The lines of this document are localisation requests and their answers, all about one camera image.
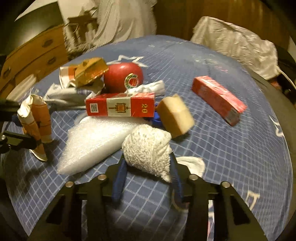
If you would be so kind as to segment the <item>orange white torn wrapper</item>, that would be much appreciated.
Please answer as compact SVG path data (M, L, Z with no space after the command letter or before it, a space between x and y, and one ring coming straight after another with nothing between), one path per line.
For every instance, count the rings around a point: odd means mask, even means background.
M59 80L62 89L69 87L77 88L78 85L75 81L75 71L78 65L62 66L59 69Z

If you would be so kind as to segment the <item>wooden wardrobe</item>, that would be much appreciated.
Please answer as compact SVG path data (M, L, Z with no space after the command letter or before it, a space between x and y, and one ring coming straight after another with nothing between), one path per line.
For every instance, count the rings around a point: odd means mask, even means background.
M236 24L295 56L295 1L158 1L157 34L190 40L203 16Z

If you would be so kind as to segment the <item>white foam piece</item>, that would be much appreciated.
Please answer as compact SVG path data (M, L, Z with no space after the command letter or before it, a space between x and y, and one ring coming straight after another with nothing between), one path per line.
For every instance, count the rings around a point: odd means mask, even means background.
M138 87L127 89L125 94L134 94L134 93L154 93L155 96L165 95L165 84L163 80L152 82L149 84L142 84Z

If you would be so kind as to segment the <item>gold cardboard box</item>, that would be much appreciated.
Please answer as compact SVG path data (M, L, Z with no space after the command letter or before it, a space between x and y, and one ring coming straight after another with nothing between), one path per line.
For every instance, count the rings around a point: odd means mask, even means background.
M75 69L75 85L77 87L88 85L96 78L100 78L108 70L108 65L100 57L85 59Z

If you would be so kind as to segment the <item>blue plastic bottle cap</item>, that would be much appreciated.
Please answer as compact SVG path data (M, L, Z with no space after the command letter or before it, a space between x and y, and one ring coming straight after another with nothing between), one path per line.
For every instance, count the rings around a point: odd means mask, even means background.
M146 117L147 121L149 121L152 126L154 126L155 128L163 128L163 123L161 121L161 118L158 114L158 112L156 111L156 107L157 107L157 103L154 104L153 108L149 108L148 109L148 114L149 116Z

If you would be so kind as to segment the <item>red apple with sticker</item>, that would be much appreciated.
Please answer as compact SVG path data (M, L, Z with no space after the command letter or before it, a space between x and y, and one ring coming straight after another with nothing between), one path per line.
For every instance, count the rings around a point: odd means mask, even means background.
M109 93L124 93L142 85L143 81L142 69L132 62L109 65L108 71L104 73L104 84Z

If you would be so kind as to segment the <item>red white cigarette pack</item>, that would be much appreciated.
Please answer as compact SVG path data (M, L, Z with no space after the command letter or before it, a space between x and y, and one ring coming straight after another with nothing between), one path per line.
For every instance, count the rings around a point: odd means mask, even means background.
M85 101L89 116L152 118L154 93L107 93Z

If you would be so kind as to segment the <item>striped hanging shirt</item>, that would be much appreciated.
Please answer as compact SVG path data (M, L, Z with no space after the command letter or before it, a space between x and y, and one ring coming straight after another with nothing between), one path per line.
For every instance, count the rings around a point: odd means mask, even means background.
M156 4L157 1L69 1L62 8L66 50L86 52L156 34Z

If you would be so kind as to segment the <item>white tissue ball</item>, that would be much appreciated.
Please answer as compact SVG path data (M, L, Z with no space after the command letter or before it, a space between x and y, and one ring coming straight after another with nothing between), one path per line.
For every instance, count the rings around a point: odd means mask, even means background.
M170 140L167 131L139 125L123 141L123 155L128 165L170 183Z

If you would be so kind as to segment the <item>white tissue piece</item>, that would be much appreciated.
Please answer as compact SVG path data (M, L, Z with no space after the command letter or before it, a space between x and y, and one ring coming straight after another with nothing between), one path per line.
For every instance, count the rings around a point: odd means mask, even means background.
M203 177L205 172L205 163L200 157L182 156L176 158L177 163L188 167L191 174L196 174L199 177Z

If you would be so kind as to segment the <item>orange white paper cup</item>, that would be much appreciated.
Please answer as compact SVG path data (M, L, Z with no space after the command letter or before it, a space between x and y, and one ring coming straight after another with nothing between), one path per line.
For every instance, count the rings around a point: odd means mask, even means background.
M17 116L21 122L23 133L32 136L37 142L37 147L30 151L39 161L46 162L44 144L53 141L48 105L42 97L30 94L22 101Z

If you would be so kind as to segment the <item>long red carton box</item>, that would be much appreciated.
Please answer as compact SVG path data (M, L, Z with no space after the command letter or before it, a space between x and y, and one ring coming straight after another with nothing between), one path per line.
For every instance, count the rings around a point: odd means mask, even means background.
M193 79L192 91L208 103L231 126L235 126L247 106L209 76Z

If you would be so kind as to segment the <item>white foam sheet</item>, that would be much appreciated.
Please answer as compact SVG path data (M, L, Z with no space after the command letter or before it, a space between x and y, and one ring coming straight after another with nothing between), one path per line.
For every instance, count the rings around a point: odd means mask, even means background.
M121 149L135 127L149 124L143 118L88 116L68 131L57 173L74 175L103 161Z

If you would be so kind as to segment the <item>wooden drawer dresser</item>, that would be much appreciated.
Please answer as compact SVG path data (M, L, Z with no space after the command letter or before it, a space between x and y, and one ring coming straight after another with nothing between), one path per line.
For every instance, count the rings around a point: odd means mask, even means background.
M33 74L41 80L68 62L63 25L52 27L12 51L1 70L1 97Z

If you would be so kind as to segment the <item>tan sponge block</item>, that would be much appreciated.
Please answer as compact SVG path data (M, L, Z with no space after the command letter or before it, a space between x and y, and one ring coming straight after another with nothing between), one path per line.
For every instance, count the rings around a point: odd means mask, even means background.
M156 111L171 138L177 138L187 133L195 124L193 116L178 94L163 98Z

